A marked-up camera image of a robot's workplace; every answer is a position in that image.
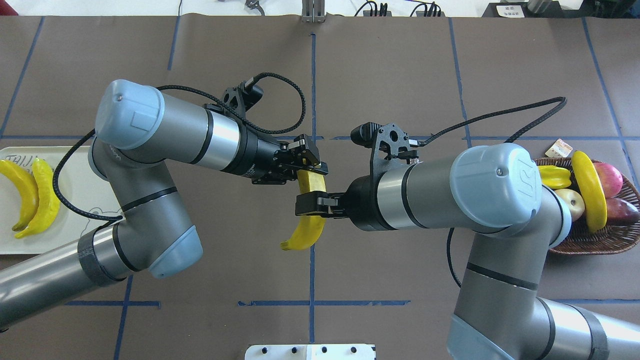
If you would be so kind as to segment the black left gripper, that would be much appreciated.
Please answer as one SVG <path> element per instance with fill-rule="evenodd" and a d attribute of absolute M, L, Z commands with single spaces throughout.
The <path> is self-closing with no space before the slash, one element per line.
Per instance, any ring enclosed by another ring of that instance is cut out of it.
<path fill-rule="evenodd" d="M 238 150 L 231 163 L 222 169 L 224 173 L 249 178 L 254 185 L 284 185 L 295 182 L 303 172 L 321 176 L 329 173 L 315 141 L 307 134 L 294 138 L 293 152 L 286 149 L 285 142 L 244 125 L 239 135 Z"/>

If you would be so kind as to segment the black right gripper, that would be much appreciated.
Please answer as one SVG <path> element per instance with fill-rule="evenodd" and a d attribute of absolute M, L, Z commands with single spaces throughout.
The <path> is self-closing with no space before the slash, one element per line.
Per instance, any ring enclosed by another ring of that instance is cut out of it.
<path fill-rule="evenodd" d="M 307 192 L 295 198 L 296 216 L 348 218 L 362 231 L 390 231 L 373 194 L 370 175 L 356 178 L 342 193 Z"/>

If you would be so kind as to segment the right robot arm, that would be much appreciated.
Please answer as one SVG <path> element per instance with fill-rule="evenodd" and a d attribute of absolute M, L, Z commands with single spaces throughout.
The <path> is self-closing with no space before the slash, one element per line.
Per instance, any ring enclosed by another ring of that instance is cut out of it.
<path fill-rule="evenodd" d="M 466 228 L 475 237 L 446 348 L 455 360 L 637 360 L 639 326 L 538 296 L 547 251 L 570 231 L 567 205 L 514 143 L 411 162 L 402 146 L 344 193 L 304 190 L 297 215 L 364 231 Z"/>

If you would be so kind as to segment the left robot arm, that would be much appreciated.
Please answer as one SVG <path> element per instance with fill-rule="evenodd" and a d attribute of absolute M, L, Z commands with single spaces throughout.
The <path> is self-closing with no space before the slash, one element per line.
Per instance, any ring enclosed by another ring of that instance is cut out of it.
<path fill-rule="evenodd" d="M 158 88 L 111 82 L 100 101 L 88 153 L 94 173 L 108 182 L 123 218 L 80 239 L 1 271 L 1 330 L 96 289 L 149 270 L 166 278 L 192 266 L 203 248 L 165 160 L 249 178 L 255 185 L 324 176 L 327 165 L 307 135 L 275 139 L 292 126 L 268 130 L 246 112 L 263 96 L 265 72 L 226 89 L 222 98 L 182 85 Z"/>

